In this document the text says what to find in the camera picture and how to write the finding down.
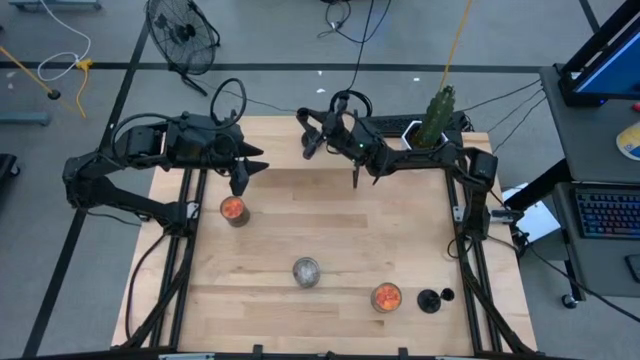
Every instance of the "computer monitor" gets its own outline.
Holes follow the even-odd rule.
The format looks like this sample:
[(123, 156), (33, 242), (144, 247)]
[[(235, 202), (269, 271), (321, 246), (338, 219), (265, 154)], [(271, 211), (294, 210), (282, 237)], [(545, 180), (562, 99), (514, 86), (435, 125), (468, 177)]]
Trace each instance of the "computer monitor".
[(627, 0), (561, 68), (568, 106), (640, 100), (640, 1)]

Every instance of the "gray floor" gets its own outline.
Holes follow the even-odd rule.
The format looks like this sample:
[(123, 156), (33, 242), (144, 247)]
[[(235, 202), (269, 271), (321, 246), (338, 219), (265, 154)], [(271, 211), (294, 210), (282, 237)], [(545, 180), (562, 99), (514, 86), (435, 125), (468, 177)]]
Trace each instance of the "gray floor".
[[(622, 0), (590, 0), (600, 22)], [(103, 1), (101, 12), (60, 10), (56, 13), (93, 39), (94, 61), (128, 61), (142, 27), (141, 0)], [(218, 63), (352, 63), (358, 48), (341, 37), (317, 40), (324, 31), (324, 5), (318, 0), (200, 0), (223, 36)], [(380, 16), (384, 2), (377, 2)], [(392, 4), (389, 17), (367, 44), (364, 63), (443, 64), (464, 9), (464, 0), (405, 0)], [(354, 1), (345, 31), (359, 34), (367, 2)], [(82, 39), (66, 32), (43, 13), (20, 13), (0, 4), (0, 44), (19, 58), (40, 61), (67, 49), (81, 52)], [(589, 37), (578, 0), (478, 0), (455, 64), (549, 65), (565, 61)], [(148, 42), (142, 61), (161, 58)], [(83, 104), (89, 119), (70, 114), (48, 100), (24, 74), (0, 70), (0, 111), (47, 111), (49, 127), (2, 126), (0, 151), (19, 157), (22, 175), (5, 191), (0, 213), (0, 358), (19, 356), (44, 296), (71, 223), (60, 179), (64, 161), (97, 146), (124, 76), (121, 70), (94, 70)], [(351, 72), (250, 71), (210, 72), (200, 79), (215, 86), (236, 76), (249, 97), (281, 108), (324, 108), (333, 92), (344, 88)], [(422, 112), (440, 81), (439, 73), (361, 72), (355, 88), (373, 101), (376, 114)], [(536, 79), (533, 74), (453, 73), (457, 108), (501, 95)], [(72, 102), (82, 80), (79, 72), (54, 83)], [(470, 112), (477, 130), (487, 130), (535, 89)], [(224, 98), (219, 113), (237, 104)], [(208, 100), (164, 71), (138, 71), (123, 116), (142, 111), (206, 113)], [(521, 119), (524, 106), (491, 133), (500, 142)], [(282, 114), (250, 104), (249, 115)], [(546, 103), (500, 149), (503, 186), (531, 181), (562, 157)], [(149, 189), (150, 171), (126, 171), (117, 184), (139, 193)], [(83, 227), (40, 354), (106, 349), (111, 340), (131, 261), (137, 228), (89, 218)], [(521, 266), (539, 348), (552, 355), (588, 359), (626, 359), (640, 351), (637, 324), (590, 298), (573, 311), (560, 305), (567, 283), (536, 259)], [(640, 301), (612, 299), (640, 313)]]

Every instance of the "white cable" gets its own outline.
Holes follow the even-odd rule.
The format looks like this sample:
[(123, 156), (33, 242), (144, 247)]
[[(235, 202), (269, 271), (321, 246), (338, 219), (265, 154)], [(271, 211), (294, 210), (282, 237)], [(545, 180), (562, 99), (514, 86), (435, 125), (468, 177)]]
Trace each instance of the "white cable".
[[(38, 65), (38, 77), (40, 78), (40, 80), (42, 80), (42, 81), (54, 81), (54, 80), (58, 80), (61, 77), (65, 76), (69, 71), (71, 71), (71, 69), (73, 69), (74, 66), (76, 66), (77, 63), (79, 63), (80, 61), (84, 60), (84, 58), (89, 53), (89, 50), (91, 49), (91, 39), (87, 35), (81, 33), (80, 31), (78, 31), (78, 30), (76, 30), (74, 28), (72, 28), (71, 26), (63, 23), (60, 19), (58, 19), (55, 15), (53, 15), (53, 12), (51, 12), (51, 10), (49, 10), (49, 7), (47, 6), (47, 4), (45, 4), (44, 0), (40, 0), (40, 3), (42, 3), (42, 6), (44, 6), (45, 10), (47, 10), (49, 15), (51, 15), (51, 17), (55, 21), (57, 21), (58, 24), (64, 26), (69, 31), (72, 31), (72, 32), (82, 36), (83, 38), (87, 39), (87, 50), (85, 50), (85, 52), (84, 52), (84, 54), (82, 54), (82, 56), (78, 56), (78, 54), (73, 53), (71, 51), (65, 51), (65, 52), (61, 52), (61, 53), (55, 54), (55, 55), (45, 59), (43, 62), (40, 63), (40, 65)], [(75, 61), (73, 62), (73, 64), (71, 64), (69, 66), (69, 68), (67, 70), (65, 70), (62, 73), (58, 74), (57, 76), (54, 76), (54, 77), (49, 78), (49, 79), (47, 79), (44, 76), (42, 76), (42, 74), (40, 72), (42, 71), (42, 66), (44, 66), (44, 64), (48, 63), (49, 61), (51, 61), (51, 60), (53, 60), (53, 59), (55, 59), (57, 57), (66, 56), (66, 55), (71, 55), (71, 56), (73, 56), (75, 58)]]

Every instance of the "wooden tabletop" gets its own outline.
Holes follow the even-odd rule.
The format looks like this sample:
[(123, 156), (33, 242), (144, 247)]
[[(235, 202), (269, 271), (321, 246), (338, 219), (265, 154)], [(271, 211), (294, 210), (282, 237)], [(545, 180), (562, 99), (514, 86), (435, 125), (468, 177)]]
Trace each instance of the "wooden tabletop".
[[(243, 199), (252, 217), (243, 228), (230, 227), (218, 210), (230, 195), (228, 179), (213, 172), (208, 177), (181, 351), (251, 352), (262, 344), (269, 353), (397, 354), (407, 347), (412, 355), (472, 354), (459, 265), (446, 253), (454, 235), (442, 170), (398, 172), (375, 187), (363, 170), (354, 190), (347, 159), (324, 149), (312, 160), (302, 158), (301, 128), (293, 117), (245, 117), (241, 126), (246, 141), (265, 150), (261, 160), (271, 166), (251, 177)], [(464, 142), (490, 150), (487, 134), (465, 133)], [(389, 143), (397, 146), (394, 139)], [(175, 201), (181, 179), (182, 171), (157, 169), (150, 197)], [(500, 194), (497, 181), (494, 192)], [(498, 206), (495, 199), (488, 201)], [(160, 233), (155, 223), (143, 225), (132, 265)], [(490, 234), (511, 241), (507, 226), (492, 225)], [(168, 243), (147, 258), (136, 279), (134, 329), (158, 298)], [(496, 307), (535, 348), (513, 251), (492, 241), (484, 248)], [(295, 261), (306, 256), (322, 271), (312, 289), (299, 288), (291, 273)], [(383, 282), (402, 291), (395, 312), (371, 307), (371, 291)], [(445, 287), (455, 292), (452, 302), (435, 314), (418, 308), (421, 290)], [(114, 344), (125, 340), (126, 295)], [(478, 309), (488, 349), (485, 316)], [(165, 316), (163, 343), (173, 310)]]

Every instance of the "keyboard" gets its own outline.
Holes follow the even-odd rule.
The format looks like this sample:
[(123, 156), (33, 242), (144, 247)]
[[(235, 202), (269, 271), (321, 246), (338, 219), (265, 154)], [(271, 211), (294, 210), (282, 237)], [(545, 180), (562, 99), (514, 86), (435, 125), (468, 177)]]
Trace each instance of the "keyboard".
[[(390, 115), (390, 116), (371, 116), (361, 118), (369, 125), (374, 127), (380, 134), (386, 138), (399, 138), (407, 130), (412, 121), (422, 121), (425, 114), (411, 115)], [(454, 121), (447, 127), (447, 130), (462, 130), (464, 124), (464, 113), (457, 111), (451, 116)]]
[(640, 189), (589, 185), (572, 197), (584, 237), (640, 240)]

